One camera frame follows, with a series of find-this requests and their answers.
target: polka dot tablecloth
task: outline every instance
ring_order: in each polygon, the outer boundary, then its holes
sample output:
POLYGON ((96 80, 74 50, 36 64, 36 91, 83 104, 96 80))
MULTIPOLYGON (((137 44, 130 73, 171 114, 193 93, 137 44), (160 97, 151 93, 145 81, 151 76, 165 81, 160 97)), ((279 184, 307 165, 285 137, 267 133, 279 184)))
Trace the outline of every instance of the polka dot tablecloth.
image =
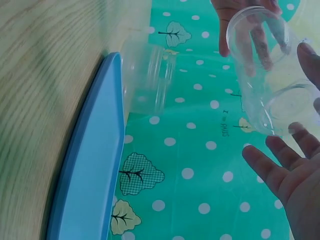
MULTIPOLYGON (((299 0, 282 0, 283 17, 299 0)), ((245 163, 243 147, 271 155, 246 120, 234 63, 219 55, 209 0, 154 0, 149 42, 176 53, 162 115, 131 114, 109 240, 288 240, 281 202, 245 163), (168 28, 180 29, 168 41, 168 28)))

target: wood grain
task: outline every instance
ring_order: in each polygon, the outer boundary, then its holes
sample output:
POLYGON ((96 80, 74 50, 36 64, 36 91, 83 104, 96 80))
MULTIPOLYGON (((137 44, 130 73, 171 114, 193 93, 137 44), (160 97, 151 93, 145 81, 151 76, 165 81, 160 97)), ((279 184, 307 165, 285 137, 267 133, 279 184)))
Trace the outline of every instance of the wood grain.
POLYGON ((0 0, 1 240, 45 237, 96 67, 132 31, 143 31, 150 9, 150 0, 0 0))

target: clear plastic cup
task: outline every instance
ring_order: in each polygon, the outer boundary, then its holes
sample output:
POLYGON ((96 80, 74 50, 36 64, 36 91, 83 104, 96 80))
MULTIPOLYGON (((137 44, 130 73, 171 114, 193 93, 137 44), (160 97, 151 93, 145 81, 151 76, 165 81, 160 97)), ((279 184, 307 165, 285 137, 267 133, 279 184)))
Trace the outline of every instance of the clear plastic cup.
POLYGON ((133 40, 124 43, 121 56, 125 108, 130 113, 160 114, 175 70, 175 56, 161 46, 133 40))
POLYGON ((285 20, 261 6, 239 11, 226 34, 235 60, 242 103, 258 132, 285 136, 319 125, 313 107, 319 90, 307 79, 298 60, 300 41, 285 20))

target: tree print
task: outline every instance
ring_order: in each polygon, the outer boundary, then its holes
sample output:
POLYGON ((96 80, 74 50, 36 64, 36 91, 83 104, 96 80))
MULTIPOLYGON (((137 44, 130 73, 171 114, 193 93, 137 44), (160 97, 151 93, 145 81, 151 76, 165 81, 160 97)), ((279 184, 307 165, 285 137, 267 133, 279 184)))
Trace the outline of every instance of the tree print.
POLYGON ((113 235, 122 235, 127 230, 133 230, 141 224, 141 219, 127 201, 119 200, 115 203, 111 215, 111 231, 113 235))
POLYGON ((168 47, 176 47, 179 44, 184 44, 191 39, 191 34, 185 30, 179 22, 172 21, 166 27, 166 32, 159 31, 158 34, 165 35, 165 41, 168 47))
POLYGON ((246 134, 252 133, 255 131, 255 128, 245 119, 240 118, 239 125, 233 126, 234 128, 240 128, 242 131, 244 131, 246 134))
POLYGON ((133 152, 123 163, 120 173, 120 190, 123 195, 137 195, 143 189, 153 189, 165 179, 145 155, 133 152))

